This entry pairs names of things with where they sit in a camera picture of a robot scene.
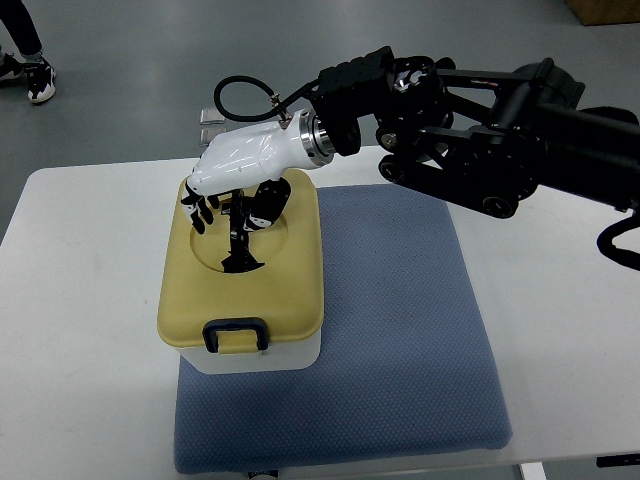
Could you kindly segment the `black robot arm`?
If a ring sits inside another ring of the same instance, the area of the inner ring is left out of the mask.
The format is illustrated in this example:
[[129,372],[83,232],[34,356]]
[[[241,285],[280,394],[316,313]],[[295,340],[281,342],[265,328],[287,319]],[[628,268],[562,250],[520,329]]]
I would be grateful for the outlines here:
[[382,47],[322,70],[293,98],[311,103],[341,155],[358,152],[358,121],[373,116],[382,176],[431,197],[506,219],[546,186],[622,211],[596,245],[637,269],[638,254],[615,239],[639,225],[639,120],[622,108],[580,108],[583,92],[551,59],[473,71]]

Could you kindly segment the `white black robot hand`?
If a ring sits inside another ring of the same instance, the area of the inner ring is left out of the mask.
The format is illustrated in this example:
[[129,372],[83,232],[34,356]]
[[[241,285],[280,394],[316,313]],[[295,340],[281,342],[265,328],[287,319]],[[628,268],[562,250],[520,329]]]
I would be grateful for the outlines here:
[[243,229],[270,227],[286,204],[278,185],[289,168],[311,170],[329,164],[336,152],[312,109],[294,114],[286,127],[266,122],[217,135],[185,183],[181,205],[197,233],[214,221],[219,197],[233,190],[259,187],[244,215]]

